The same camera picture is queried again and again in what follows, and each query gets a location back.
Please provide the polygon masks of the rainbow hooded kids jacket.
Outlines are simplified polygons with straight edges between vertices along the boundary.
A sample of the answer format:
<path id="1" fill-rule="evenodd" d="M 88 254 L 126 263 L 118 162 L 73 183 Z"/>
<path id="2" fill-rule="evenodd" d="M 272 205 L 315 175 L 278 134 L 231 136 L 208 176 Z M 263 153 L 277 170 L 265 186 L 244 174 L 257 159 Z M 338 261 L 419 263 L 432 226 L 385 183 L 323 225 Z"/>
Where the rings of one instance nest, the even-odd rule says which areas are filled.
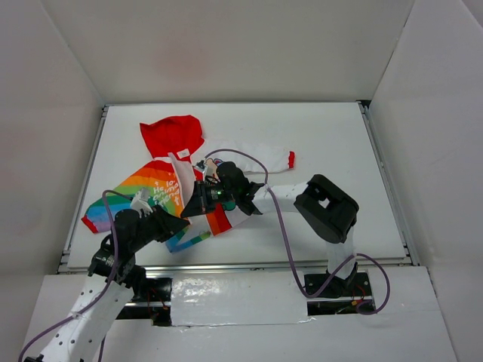
<path id="1" fill-rule="evenodd" d="M 280 173 L 295 166 L 296 154 L 281 146 L 240 140 L 206 139 L 201 122 L 192 115 L 175 115 L 152 124 L 140 124 L 140 133 L 152 159 L 115 187 L 106 201 L 91 204 L 82 217 L 94 234 L 110 230 L 108 216 L 130 208 L 141 188 L 150 191 L 149 205 L 179 216 L 192 195 L 193 166 L 212 158 L 218 167 L 232 161 L 245 173 Z"/>

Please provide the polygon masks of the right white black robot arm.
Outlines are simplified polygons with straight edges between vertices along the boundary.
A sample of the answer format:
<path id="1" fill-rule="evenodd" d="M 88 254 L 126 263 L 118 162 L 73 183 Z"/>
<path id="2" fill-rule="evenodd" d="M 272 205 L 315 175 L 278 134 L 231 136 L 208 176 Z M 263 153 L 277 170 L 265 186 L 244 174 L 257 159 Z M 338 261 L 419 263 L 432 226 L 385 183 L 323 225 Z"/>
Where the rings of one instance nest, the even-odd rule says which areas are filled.
<path id="1" fill-rule="evenodd" d="M 213 213 L 225 202 L 232 202 L 245 215 L 275 213 L 281 228 L 290 268 L 294 257 L 283 220 L 284 213 L 299 213 L 306 224 L 326 243 L 328 266 L 325 281 L 313 293 L 309 285 L 295 281 L 308 299 L 338 298 L 355 285 L 355 261 L 352 229 L 359 206 L 342 189 L 321 174 L 293 185 L 270 186 L 250 181 L 232 162 L 217 167 L 214 176 L 196 181 L 192 196 L 184 207 L 183 218 Z"/>

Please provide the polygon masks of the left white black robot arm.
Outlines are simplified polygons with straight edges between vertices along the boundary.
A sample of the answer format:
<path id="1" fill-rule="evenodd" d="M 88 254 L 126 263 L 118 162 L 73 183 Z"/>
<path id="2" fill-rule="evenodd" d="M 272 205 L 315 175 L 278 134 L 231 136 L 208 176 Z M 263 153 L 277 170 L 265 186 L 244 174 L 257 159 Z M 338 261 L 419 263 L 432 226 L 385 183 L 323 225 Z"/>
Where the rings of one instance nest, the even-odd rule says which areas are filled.
<path id="1" fill-rule="evenodd" d="M 103 352 L 112 324 L 131 300 L 148 291 L 146 270 L 135 254 L 152 241 L 165 242 L 189 226 L 161 207 L 147 215 L 121 210 L 110 216 L 111 233 L 93 255 L 85 283 L 68 316 L 26 343 L 19 361 L 92 361 Z"/>

